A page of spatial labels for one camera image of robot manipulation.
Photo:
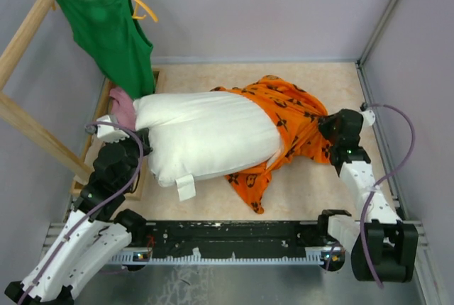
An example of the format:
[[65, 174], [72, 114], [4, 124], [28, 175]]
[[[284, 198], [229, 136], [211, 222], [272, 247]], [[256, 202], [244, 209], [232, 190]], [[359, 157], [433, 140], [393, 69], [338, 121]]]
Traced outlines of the orange patterned pillowcase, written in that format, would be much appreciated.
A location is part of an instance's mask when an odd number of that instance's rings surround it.
[[331, 144], [319, 131], [319, 120], [328, 116], [325, 106], [297, 85], [274, 75], [265, 75], [246, 87], [215, 87], [214, 92], [242, 95], [256, 103], [270, 117], [279, 131], [283, 146], [273, 163], [226, 175], [228, 183], [257, 214], [262, 214], [262, 197], [272, 181], [272, 172], [304, 156], [319, 164], [330, 163]]

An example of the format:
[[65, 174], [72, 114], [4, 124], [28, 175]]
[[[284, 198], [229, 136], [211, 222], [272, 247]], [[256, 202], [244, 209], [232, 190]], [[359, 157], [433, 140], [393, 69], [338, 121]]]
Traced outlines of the white pillow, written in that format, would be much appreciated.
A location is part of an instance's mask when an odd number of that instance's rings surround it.
[[133, 107], [136, 129], [148, 131], [148, 168], [161, 187], [177, 188], [180, 201], [195, 197], [199, 180], [270, 166], [283, 148], [272, 119], [240, 94], [152, 94]]

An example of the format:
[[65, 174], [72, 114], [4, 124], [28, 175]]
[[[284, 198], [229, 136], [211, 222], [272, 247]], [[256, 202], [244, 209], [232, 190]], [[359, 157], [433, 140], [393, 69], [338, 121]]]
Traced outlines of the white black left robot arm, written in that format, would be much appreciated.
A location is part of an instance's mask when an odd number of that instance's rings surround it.
[[10, 300], [73, 304], [115, 254], [146, 241], [146, 220], [130, 209], [118, 208], [133, 189], [143, 158], [151, 152], [147, 130], [100, 149], [94, 170], [49, 251], [27, 277], [6, 287]]

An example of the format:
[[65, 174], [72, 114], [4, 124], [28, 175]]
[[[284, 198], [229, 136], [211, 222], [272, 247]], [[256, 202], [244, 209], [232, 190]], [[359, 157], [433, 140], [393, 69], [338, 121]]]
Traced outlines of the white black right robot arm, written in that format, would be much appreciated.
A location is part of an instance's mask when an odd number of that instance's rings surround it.
[[410, 282], [418, 246], [418, 232], [407, 224], [385, 198], [381, 184], [393, 177], [410, 154], [380, 179], [373, 173], [360, 133], [376, 121], [377, 104], [361, 105], [359, 111], [342, 109], [319, 120], [319, 132], [331, 144], [330, 164], [353, 195], [359, 221], [344, 211], [324, 211], [326, 221], [317, 227], [317, 237], [325, 245], [341, 246], [350, 254], [353, 274], [358, 281]]

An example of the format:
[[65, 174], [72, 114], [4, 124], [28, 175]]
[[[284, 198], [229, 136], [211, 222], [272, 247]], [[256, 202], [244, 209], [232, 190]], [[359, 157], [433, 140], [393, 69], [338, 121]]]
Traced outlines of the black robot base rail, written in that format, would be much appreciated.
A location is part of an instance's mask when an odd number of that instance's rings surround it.
[[203, 258], [293, 258], [335, 242], [318, 221], [149, 221], [127, 248], [153, 258], [187, 257], [195, 248]]

